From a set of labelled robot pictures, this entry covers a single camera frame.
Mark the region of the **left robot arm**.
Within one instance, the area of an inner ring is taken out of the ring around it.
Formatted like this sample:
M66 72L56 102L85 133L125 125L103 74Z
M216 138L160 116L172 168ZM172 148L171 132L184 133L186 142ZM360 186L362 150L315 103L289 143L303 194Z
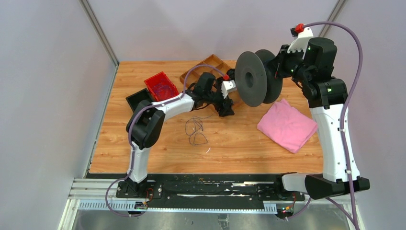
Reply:
M147 162L151 147L157 142L163 124L167 119L182 113L204 109L213 105L220 117L234 115L233 100L226 95L224 83L235 79L234 69L216 78L210 72L200 75L179 95L161 102L142 100L129 120L128 132L131 147L130 165L124 179L128 192L141 198L147 191Z

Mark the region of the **black cable spool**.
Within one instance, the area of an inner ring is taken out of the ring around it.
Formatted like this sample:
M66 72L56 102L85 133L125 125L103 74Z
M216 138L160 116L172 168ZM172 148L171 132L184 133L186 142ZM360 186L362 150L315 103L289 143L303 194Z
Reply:
M235 83L242 101L250 106L270 104L282 91L281 78L275 77L272 61L276 56L269 50L245 51L237 59Z

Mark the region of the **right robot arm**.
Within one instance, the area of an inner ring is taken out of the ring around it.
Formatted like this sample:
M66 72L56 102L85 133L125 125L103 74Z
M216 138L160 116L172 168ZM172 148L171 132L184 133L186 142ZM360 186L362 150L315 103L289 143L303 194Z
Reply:
M274 188L278 199L293 191L312 199L330 198L365 191L370 181L360 175L348 135L347 86L332 76L337 47L327 38L311 38L297 51L283 45L272 62L277 78L292 77L308 101L323 153L320 174L286 173Z

